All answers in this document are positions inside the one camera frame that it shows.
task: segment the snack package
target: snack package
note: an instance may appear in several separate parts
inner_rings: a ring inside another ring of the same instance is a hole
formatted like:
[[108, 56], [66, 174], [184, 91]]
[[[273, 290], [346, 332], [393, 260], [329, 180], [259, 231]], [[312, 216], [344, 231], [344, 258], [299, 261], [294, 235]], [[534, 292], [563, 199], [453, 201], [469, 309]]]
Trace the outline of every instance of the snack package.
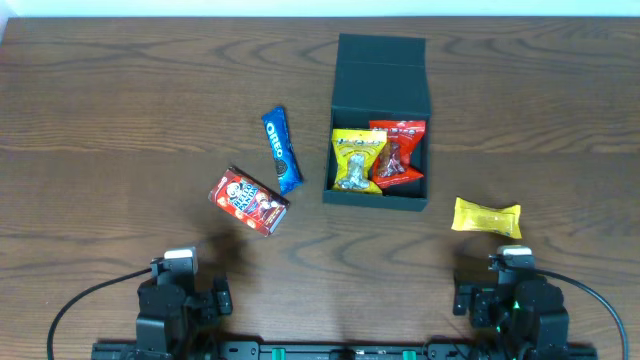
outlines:
[[492, 209], [461, 198], [456, 199], [456, 213], [451, 229], [456, 231], [489, 231], [522, 239], [520, 205]]
[[387, 141], [384, 131], [334, 129], [331, 136], [338, 172], [333, 190], [382, 194], [368, 180], [369, 169]]
[[385, 189], [424, 176], [409, 164], [411, 153], [424, 136], [425, 121], [372, 120], [369, 127], [387, 132], [387, 144], [373, 164], [373, 182]]
[[236, 168], [229, 168], [209, 200], [264, 236], [276, 229], [289, 202]]
[[262, 116], [262, 121], [271, 144], [273, 160], [276, 162], [280, 194], [284, 195], [302, 184], [302, 176], [298, 170], [296, 157], [293, 155], [293, 145], [289, 140], [289, 129], [287, 129], [284, 108], [281, 106], [276, 107]]

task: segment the white background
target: white background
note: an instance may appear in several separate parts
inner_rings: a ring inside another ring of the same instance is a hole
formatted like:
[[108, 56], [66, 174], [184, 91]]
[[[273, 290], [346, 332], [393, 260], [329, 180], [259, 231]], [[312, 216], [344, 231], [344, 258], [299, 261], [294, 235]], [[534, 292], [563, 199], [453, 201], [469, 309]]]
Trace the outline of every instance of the white background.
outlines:
[[640, 0], [0, 0], [11, 16], [640, 16]]

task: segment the table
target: table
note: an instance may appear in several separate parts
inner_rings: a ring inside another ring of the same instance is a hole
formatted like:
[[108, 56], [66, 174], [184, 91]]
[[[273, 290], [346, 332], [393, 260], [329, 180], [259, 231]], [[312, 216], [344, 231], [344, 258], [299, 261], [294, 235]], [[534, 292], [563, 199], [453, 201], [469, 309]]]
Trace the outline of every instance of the table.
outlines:
[[[340, 32], [428, 39], [423, 212], [322, 204]], [[456, 196], [521, 204], [517, 243], [605, 295], [638, 346], [639, 93], [638, 19], [11, 19], [0, 47], [0, 358], [42, 359], [74, 295], [192, 244], [203, 274], [229, 275], [228, 332], [472, 336], [451, 314], [452, 271], [514, 241], [450, 230]], [[229, 164], [277, 188], [260, 120], [277, 104], [306, 184], [263, 238], [207, 194]], [[74, 306], [57, 358], [134, 338], [141, 281]], [[618, 359], [605, 309], [560, 286], [571, 340]]]

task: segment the blue oreo package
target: blue oreo package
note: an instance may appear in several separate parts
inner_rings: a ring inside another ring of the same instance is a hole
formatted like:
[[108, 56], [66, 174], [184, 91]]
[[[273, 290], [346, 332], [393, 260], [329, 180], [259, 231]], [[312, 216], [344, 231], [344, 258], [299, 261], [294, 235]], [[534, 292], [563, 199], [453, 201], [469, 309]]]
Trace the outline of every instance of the blue oreo package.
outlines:
[[271, 144], [273, 160], [276, 162], [276, 174], [280, 182], [280, 195], [284, 195], [302, 184], [302, 176], [298, 170], [293, 145], [289, 140], [287, 117], [284, 108], [276, 107], [262, 116], [267, 138]]

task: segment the yellow wrapper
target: yellow wrapper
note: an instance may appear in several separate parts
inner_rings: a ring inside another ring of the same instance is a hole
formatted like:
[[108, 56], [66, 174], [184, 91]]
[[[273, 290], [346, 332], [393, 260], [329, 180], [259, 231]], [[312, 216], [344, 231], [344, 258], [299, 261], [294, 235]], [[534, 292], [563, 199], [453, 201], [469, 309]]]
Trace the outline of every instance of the yellow wrapper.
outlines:
[[334, 129], [331, 135], [338, 162], [332, 190], [382, 194], [369, 180], [369, 169], [387, 142], [387, 133], [373, 130]]
[[492, 209], [456, 199], [456, 214], [451, 229], [456, 231], [489, 231], [522, 239], [520, 234], [520, 205]]

